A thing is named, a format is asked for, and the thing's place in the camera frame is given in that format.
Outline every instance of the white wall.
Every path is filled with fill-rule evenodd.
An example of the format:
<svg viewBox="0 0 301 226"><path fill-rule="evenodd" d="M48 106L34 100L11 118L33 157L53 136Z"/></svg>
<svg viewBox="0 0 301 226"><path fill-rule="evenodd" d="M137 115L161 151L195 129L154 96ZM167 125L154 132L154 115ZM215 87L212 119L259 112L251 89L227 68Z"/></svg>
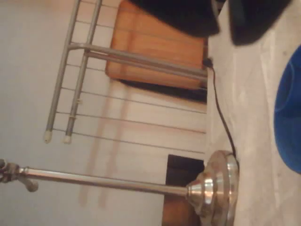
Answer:
<svg viewBox="0 0 301 226"><path fill-rule="evenodd" d="M120 0L104 1L118 6ZM110 120L79 118L76 132L155 144L181 150L119 143L73 135L62 144L56 131L50 144L42 137L47 121L72 0L0 1L0 158L36 168L71 171L155 183L165 182L169 153L202 159L205 135ZM80 16L89 16L83 9ZM116 10L101 11L100 23L113 25ZM77 25L74 40L85 40L86 27ZM112 29L98 28L95 44L110 46ZM80 54L69 62L78 64ZM104 62L89 62L104 68ZM74 88L78 68L68 67L64 86ZM206 111L196 103L127 89L102 72L87 71L85 91L133 100ZM63 90L59 111L69 112L73 93ZM83 94L79 113L110 116L205 131L205 115L149 107ZM58 115L55 127L65 129L66 115ZM163 196L77 185L40 182L30 194L17 182L0 185L1 226L144 225L161 224Z"/></svg>

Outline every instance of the black fabric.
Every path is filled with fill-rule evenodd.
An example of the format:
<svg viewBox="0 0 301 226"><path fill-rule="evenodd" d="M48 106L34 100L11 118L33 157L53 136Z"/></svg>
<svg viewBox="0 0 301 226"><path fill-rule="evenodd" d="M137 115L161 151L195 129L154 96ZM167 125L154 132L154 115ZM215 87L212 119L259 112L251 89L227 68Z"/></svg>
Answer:
<svg viewBox="0 0 301 226"><path fill-rule="evenodd" d="M208 37L219 32L211 0L130 0L159 20L182 32Z"/></svg>
<svg viewBox="0 0 301 226"><path fill-rule="evenodd" d="M229 0L230 27L235 45L257 41L291 0Z"/></svg>

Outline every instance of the black object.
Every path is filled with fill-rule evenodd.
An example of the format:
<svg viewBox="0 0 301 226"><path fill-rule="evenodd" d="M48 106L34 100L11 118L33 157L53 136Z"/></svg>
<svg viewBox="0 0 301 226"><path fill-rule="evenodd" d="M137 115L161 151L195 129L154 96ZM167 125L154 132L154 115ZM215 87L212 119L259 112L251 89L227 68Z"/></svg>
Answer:
<svg viewBox="0 0 301 226"><path fill-rule="evenodd" d="M235 45L257 41L291 0L229 0L230 27Z"/></svg>
<svg viewBox="0 0 301 226"><path fill-rule="evenodd" d="M165 94L172 97L178 97L178 98L197 101L201 103L207 103L206 89L190 90L190 89L182 89L182 88L175 88L169 86L161 86L156 84L149 84L149 83L138 82L138 81L127 81L122 79L118 81L130 87L134 87L138 89L144 89L144 90Z"/></svg>
<svg viewBox="0 0 301 226"><path fill-rule="evenodd" d="M159 20L192 36L219 32L218 10L212 0L130 0Z"/></svg>
<svg viewBox="0 0 301 226"><path fill-rule="evenodd" d="M205 169L204 162L198 159L168 155L166 185L186 186L195 180ZM162 226L199 226L200 217L185 197L165 195Z"/></svg>
<svg viewBox="0 0 301 226"><path fill-rule="evenodd" d="M196 37L219 32L215 0L130 0L161 21ZM291 0L229 0L231 37L235 45L257 41Z"/></svg>

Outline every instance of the metal rod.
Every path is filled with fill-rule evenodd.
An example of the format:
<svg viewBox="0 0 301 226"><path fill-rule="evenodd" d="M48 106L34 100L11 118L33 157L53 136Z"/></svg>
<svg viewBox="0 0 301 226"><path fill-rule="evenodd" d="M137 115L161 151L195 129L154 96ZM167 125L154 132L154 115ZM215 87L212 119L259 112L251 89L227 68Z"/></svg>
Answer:
<svg viewBox="0 0 301 226"><path fill-rule="evenodd" d="M151 57L141 56L141 55L135 54L135 53L128 53L128 52L121 51L121 50L100 47L100 46L95 46L95 45L89 45L89 44L78 44L78 43L71 44L69 46L69 50L72 50L72 49L89 49L90 51L105 53L105 54L109 54L110 56L115 55L117 57L124 57L125 59L129 59L130 61L136 60L140 63L141 62L144 62L146 64L150 63L150 64L156 65L158 67L172 68L174 70L180 70L180 71L187 72L190 74L195 74L198 76L198 77L196 77L197 79L201 79L201 78L207 79L207 70L173 64L170 62L157 60L157 59L154 59Z"/></svg>
<svg viewBox="0 0 301 226"><path fill-rule="evenodd" d="M49 143L52 138L52 130L53 130L53 125L54 125L54 121L55 121L55 114L57 111L57 105L58 105L58 101L60 98L61 87L62 87L64 73L65 73L65 69L66 69L66 63L67 63L67 59L68 59L68 55L69 55L68 46L71 44L74 26L76 23L76 17L77 17L78 11L79 11L79 4L80 4L80 0L74 1L74 6L73 6L72 13L71 13L71 18L70 18L68 31L67 31L67 35L66 35L66 39L65 39L65 44L64 44L64 48L63 48L62 59L61 59L60 67L59 67L58 74L57 74L55 91L53 93L52 103L51 103L51 107L50 107L50 111L49 111L46 131L44 134L45 143Z"/></svg>
<svg viewBox="0 0 301 226"><path fill-rule="evenodd" d="M67 87L62 87L62 89L69 90L69 91L74 91L74 89L67 88ZM121 97L113 97L113 96L99 94L99 93L93 93L93 92L87 92L87 91L82 91L82 93L90 94L90 95L94 95L94 96L99 96L99 97L104 97L104 98L111 98L111 99L116 99L116 100L128 101L128 102L133 102L133 103L142 104L142 105L150 105L150 106L169 108L169 109L174 109L174 110L184 111L184 112L206 114L205 111L201 112L201 111L184 109L184 108L179 108L179 107L172 107L172 106L168 106L168 105L158 105L158 104L154 104L154 103L149 103L149 102L144 102L144 101L139 101L139 100L130 100L130 99L121 98Z"/></svg>
<svg viewBox="0 0 301 226"><path fill-rule="evenodd" d="M81 174L71 174L57 171L21 168L20 175L26 178L56 181L69 184L88 185L97 187L108 187L138 192L147 192L155 194L168 194L177 196L186 196L188 189L186 187L166 186L153 183L136 182L130 180L119 180L111 178L93 177Z"/></svg>
<svg viewBox="0 0 301 226"><path fill-rule="evenodd" d="M55 130L55 131L60 131L60 132L65 132L65 130L63 130L63 129L56 129L56 128L53 128L53 130ZM102 136L95 136L95 135L90 135L90 134L85 134L85 133L73 132L73 134L79 135L79 136L84 136L84 137L97 138L97 139L101 139L101 140L109 140L109 141L114 141L114 142L120 142L120 143L125 143L125 144L131 144L131 145L141 145L141 146L155 147L155 148L161 148L161 149L173 150L173 151L180 151L180 152L188 152L188 153L196 153L196 154L205 154L204 152L200 152L200 151L193 151L193 150L181 149L181 148L176 148L176 147L167 147L167 146L151 145L151 144L146 144L146 143L138 143L138 142L134 142L134 141L120 140L120 139L113 139L113 138L102 137Z"/></svg>
<svg viewBox="0 0 301 226"><path fill-rule="evenodd" d="M93 16L92 16L90 29L88 32L87 44L92 44L101 5L102 5L102 0L97 0L97 2L95 4ZM66 144L71 143L71 136L72 136L72 131L73 131L73 127L74 127L76 112L77 112L77 108L79 106L79 97L80 97L81 89L83 86L87 63L88 63L88 55L87 55L88 53L89 53L89 50L85 49L85 52L84 52L84 55L83 55L83 58L81 61L79 76L78 76L77 83L76 83L76 88L75 88L75 92L74 92L74 96L73 96L67 130L66 130L66 134L65 134L65 138L64 138L64 143L66 143Z"/></svg>
<svg viewBox="0 0 301 226"><path fill-rule="evenodd" d="M69 114L67 112L56 112L57 114ZM194 129L186 129L186 128L180 128L176 126L168 126L168 125L163 125L163 124L156 124L156 123L151 123L151 122L145 122L145 121L135 121L135 120L128 120L128 119L117 119L117 118L111 118L111 117L104 117L104 116L99 116L99 115L91 115L91 114L77 114L77 116L82 116L82 117L88 117L88 118L95 118L95 119L105 119L105 120L112 120L112 121L122 121L122 122L129 122L129 123L135 123L135 124L142 124L142 125L147 125L147 126L155 126L155 127L162 127L166 129L178 129L181 131L187 131L187 132L192 132L192 133L203 133L205 134L206 132L200 131L200 130L194 130Z"/></svg>
<svg viewBox="0 0 301 226"><path fill-rule="evenodd" d="M135 66L135 67L145 68L145 69L149 69L149 70L153 70L153 71L157 71L157 72L174 74L174 75L178 75L178 76L181 76L181 77L196 79L196 80L199 80L199 81L206 81L207 80L207 78L205 79L204 77L201 77L201 76L198 76L198 75L193 75L193 74L184 73L184 72L181 72L181 71L176 71L176 70L173 70L173 69L162 68L162 67L142 64L142 63L138 63L138 62L128 61L128 60L124 60L124 59L119 59L119 58L114 57L114 56L108 56L108 55L104 55L104 54L100 54L100 53L90 52L90 53L88 53L88 56L93 57L93 58L97 58L97 59L102 59L102 60L110 60L110 61L120 63L120 64L126 64L126 65Z"/></svg>

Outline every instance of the blue object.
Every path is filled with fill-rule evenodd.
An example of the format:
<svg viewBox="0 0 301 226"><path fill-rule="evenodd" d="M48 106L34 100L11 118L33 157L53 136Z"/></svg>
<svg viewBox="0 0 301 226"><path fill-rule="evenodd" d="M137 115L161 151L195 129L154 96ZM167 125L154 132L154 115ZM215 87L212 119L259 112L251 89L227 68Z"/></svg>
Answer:
<svg viewBox="0 0 301 226"><path fill-rule="evenodd" d="M274 129L282 160L301 173L301 46L288 62L279 84Z"/></svg>

